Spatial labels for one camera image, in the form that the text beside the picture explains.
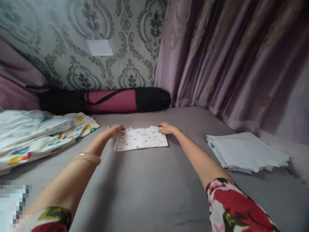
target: bed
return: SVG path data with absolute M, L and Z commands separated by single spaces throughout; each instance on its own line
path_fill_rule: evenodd
M 109 125 L 139 128 L 168 121 L 180 127 L 212 157 L 206 134 L 235 133 L 201 107 L 153 113 L 93 115 L 101 128 L 63 151 L 14 168 L 0 176 L 31 185 L 39 193 Z M 79 204 L 72 232 L 211 231 L 205 191 L 177 140 L 169 147 L 114 152 L 110 140 Z M 281 231 L 309 231 L 309 189 L 284 168 L 253 175 L 229 172 L 236 183 L 273 218 Z

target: bracelet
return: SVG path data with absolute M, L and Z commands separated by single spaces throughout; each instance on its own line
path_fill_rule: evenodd
M 78 160 L 88 160 L 92 163 L 95 163 L 96 166 L 98 166 L 101 163 L 100 157 L 98 157 L 95 154 L 87 153 L 87 152 L 79 153 L 73 158 L 73 160 L 77 160 L 77 159 Z

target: wall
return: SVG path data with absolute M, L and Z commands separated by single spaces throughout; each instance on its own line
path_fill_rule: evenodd
M 167 0 L 0 0 L 0 36 L 63 89 L 153 86 L 166 5 Z M 92 56 L 86 39 L 109 39 L 114 56 Z

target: hand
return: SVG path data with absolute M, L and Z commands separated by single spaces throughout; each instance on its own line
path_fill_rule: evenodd
M 112 138 L 118 138 L 120 136 L 123 136 L 124 132 L 122 132 L 122 130 L 124 129 L 125 128 L 123 127 L 123 125 L 116 124 L 114 126 L 107 127 L 106 131 L 109 133 L 109 137 L 112 139 Z
M 159 127 L 163 127 L 163 129 L 159 129 L 158 132 L 162 134 L 174 134 L 177 131 L 177 127 L 169 124 L 168 122 L 161 122 L 158 125 Z

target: stack of folded cloths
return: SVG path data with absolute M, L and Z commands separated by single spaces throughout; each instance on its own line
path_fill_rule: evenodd
M 207 135 L 208 145 L 221 166 L 230 171 L 251 174 L 262 169 L 287 166 L 289 157 L 267 144 L 252 133 L 245 132 L 226 136 Z

